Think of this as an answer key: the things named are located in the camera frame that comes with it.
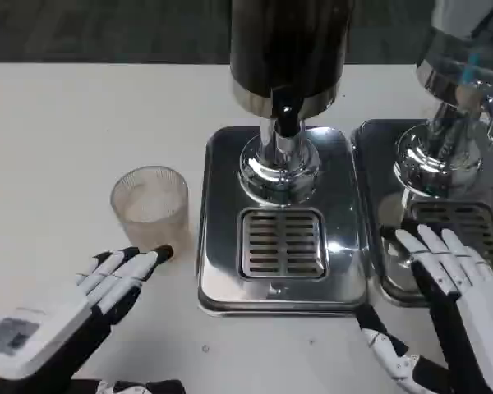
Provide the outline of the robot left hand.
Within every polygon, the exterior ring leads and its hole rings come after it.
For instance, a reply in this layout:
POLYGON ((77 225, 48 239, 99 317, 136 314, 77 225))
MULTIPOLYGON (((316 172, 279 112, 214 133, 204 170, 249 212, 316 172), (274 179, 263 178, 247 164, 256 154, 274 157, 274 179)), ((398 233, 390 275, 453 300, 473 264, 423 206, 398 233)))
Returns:
POLYGON ((73 282, 0 319, 0 393, 184 393, 178 379, 155 382, 76 379, 134 307, 171 245, 104 251, 73 282))

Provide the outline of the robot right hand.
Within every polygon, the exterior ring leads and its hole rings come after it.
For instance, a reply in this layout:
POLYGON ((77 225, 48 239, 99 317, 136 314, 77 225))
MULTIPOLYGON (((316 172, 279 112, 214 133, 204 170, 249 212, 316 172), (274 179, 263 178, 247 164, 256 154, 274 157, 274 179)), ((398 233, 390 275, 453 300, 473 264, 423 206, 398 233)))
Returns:
POLYGON ((407 256, 447 364, 413 354, 372 305, 359 305, 355 317, 381 368, 407 393, 493 393, 491 266, 449 228, 413 222, 380 234, 407 256))

